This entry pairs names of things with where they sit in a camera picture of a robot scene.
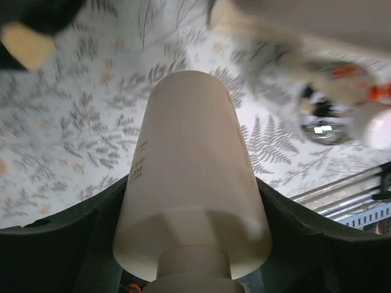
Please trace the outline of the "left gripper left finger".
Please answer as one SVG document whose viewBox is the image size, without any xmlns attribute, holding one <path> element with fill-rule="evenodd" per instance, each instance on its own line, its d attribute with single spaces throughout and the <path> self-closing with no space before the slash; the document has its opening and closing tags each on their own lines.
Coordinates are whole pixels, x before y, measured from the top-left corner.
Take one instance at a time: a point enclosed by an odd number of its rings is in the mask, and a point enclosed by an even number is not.
<svg viewBox="0 0 391 293">
<path fill-rule="evenodd" d="M 117 292 L 112 253 L 127 178 L 25 227 L 1 230 L 1 292 Z"/>
</svg>

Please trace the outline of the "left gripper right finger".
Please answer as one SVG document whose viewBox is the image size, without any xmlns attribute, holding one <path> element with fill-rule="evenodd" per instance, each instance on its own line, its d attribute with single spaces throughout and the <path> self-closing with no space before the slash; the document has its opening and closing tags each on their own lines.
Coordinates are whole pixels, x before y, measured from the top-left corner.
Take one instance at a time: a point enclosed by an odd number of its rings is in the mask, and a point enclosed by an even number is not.
<svg viewBox="0 0 391 293">
<path fill-rule="evenodd" d="M 390 237 L 349 228 L 257 185 L 272 235 L 265 292 L 390 292 Z"/>
</svg>

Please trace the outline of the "beige round bottle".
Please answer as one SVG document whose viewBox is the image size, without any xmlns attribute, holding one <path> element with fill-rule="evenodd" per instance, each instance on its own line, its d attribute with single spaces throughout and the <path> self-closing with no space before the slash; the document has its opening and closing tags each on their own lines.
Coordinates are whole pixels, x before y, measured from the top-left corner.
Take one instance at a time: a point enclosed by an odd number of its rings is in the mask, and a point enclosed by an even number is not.
<svg viewBox="0 0 391 293">
<path fill-rule="evenodd" d="M 145 292 L 243 292 L 272 236 L 223 83 L 201 71 L 153 88 L 113 241 Z"/>
</svg>

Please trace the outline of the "clear round bottle white cap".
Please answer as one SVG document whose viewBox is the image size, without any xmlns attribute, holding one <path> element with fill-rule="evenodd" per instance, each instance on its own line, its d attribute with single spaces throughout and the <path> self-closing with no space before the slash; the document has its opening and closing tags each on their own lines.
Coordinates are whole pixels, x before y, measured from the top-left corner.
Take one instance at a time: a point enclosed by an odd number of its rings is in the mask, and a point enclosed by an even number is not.
<svg viewBox="0 0 391 293">
<path fill-rule="evenodd" d="M 306 131 L 336 143 L 390 149 L 390 82 L 379 83 L 352 62 L 306 61 L 302 72 L 309 81 L 300 103 Z"/>
</svg>

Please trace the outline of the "beige canvas bag orange handles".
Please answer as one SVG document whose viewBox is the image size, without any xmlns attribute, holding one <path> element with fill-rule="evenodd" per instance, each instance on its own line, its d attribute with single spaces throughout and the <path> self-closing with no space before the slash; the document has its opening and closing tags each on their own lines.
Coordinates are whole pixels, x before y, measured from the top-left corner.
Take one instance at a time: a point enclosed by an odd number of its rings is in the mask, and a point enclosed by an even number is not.
<svg viewBox="0 0 391 293">
<path fill-rule="evenodd" d="M 222 34 L 353 54 L 390 57 L 390 1 L 215 1 L 210 28 Z M 378 84 L 354 65 L 289 54 L 282 63 L 338 102 L 390 101 L 390 82 Z"/>
</svg>

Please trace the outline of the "floral patterned tablecloth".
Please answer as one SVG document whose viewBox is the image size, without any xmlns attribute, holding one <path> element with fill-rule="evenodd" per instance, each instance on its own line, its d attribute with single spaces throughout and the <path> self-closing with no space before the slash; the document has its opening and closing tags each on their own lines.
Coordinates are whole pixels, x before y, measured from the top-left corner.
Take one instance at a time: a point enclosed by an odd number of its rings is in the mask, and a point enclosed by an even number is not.
<svg viewBox="0 0 391 293">
<path fill-rule="evenodd" d="M 252 82 L 272 46 L 212 33 L 205 1 L 88 1 L 36 73 L 1 73 L 1 227 L 86 200 L 130 170 L 150 91 L 179 70 L 228 88 L 257 177 L 293 196 L 390 160 L 319 146 L 263 106 L 293 94 Z"/>
</svg>

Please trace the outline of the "black floral pattern pillow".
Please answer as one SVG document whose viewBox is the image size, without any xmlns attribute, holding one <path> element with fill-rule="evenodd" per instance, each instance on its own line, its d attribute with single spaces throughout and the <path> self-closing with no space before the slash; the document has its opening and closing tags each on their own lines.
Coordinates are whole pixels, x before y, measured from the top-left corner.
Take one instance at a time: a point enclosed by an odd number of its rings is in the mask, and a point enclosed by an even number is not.
<svg viewBox="0 0 391 293">
<path fill-rule="evenodd" d="M 40 69 L 85 1 L 1 1 L 1 70 Z"/>
</svg>

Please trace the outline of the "aluminium mounting rail frame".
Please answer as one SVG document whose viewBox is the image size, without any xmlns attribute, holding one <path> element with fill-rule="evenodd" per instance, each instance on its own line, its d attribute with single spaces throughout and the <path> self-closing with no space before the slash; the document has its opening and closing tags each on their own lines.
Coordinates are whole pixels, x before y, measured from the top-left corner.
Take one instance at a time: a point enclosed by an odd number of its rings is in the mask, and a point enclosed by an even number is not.
<svg viewBox="0 0 391 293">
<path fill-rule="evenodd" d="M 291 200 L 345 226 L 390 235 L 390 162 L 364 170 Z"/>
</svg>

